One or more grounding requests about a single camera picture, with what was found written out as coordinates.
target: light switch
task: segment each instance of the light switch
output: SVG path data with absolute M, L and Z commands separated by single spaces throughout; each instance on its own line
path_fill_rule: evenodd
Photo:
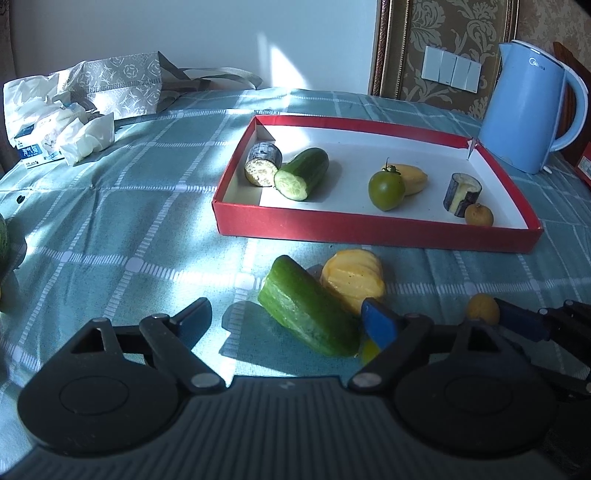
M 480 69 L 482 65 L 477 61 L 470 61 L 470 68 L 468 69 L 468 76 L 466 77 L 466 90 L 476 93 L 478 91 L 478 83 L 480 82 Z
M 456 67 L 453 69 L 452 87 L 464 90 L 466 88 L 466 79 L 468 77 L 468 69 L 470 68 L 470 60 L 464 57 L 456 59 Z
M 441 57 L 443 50 L 433 47 L 425 47 L 425 56 L 423 57 L 423 69 L 421 77 L 434 82 L 439 81 L 439 68 L 441 66 Z
M 453 69 L 456 66 L 457 56 L 448 51 L 443 52 L 441 57 L 441 66 L 439 67 L 439 83 L 444 85 L 451 85 Z

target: cucumber slice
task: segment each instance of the cucumber slice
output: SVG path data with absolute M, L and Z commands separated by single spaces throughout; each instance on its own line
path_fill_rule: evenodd
M 308 148 L 275 173 L 275 188 L 290 200 L 306 200 L 328 168 L 326 152 L 321 148 Z
M 263 308 L 296 338 L 330 356 L 359 350 L 359 322 L 287 255 L 275 259 L 258 296 Z

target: cut cucumber end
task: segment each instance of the cut cucumber end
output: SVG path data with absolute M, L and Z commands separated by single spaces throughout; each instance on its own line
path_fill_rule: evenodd
M 292 173 L 279 170 L 275 173 L 275 188 L 285 198 L 301 202 L 308 198 L 306 182 Z

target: blue checkered tablecloth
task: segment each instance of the blue checkered tablecloth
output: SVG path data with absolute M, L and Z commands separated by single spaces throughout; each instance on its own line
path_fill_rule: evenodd
M 212 195 L 238 139 L 254 113 L 275 112 L 372 119 L 467 137 L 479 129 L 463 114 L 365 95 L 202 92 L 162 114 L 120 122 L 115 145 L 78 166 L 16 166 L 0 181 L 0 213 L 12 242 L 0 301 L 0 472 L 30 448 L 16 412 L 21 388 L 93 317 L 137 323 L 205 296 L 213 324 L 194 353 L 227 381 L 235 374 L 347 379 L 359 368 L 358 359 L 312 352 L 256 303 L 278 255 L 314 269 L 350 245 L 231 238 L 216 229 Z M 477 291 L 534 310 L 565 299 L 591 302 L 591 193 L 554 157 L 553 174 L 504 167 L 544 225 L 533 253 L 366 247 L 384 263 L 387 302 L 395 310 L 457 323 Z M 19 204 L 20 195 L 25 200 Z M 553 343 L 521 343 L 536 364 L 579 378 L 589 373 Z

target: kettle logo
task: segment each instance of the kettle logo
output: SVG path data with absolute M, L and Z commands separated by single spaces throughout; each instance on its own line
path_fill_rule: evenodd
M 538 67 L 539 69 L 545 70 L 545 68 L 542 65 L 540 65 L 538 63 L 538 61 L 533 57 L 530 57 L 530 65 L 533 65 L 534 67 Z

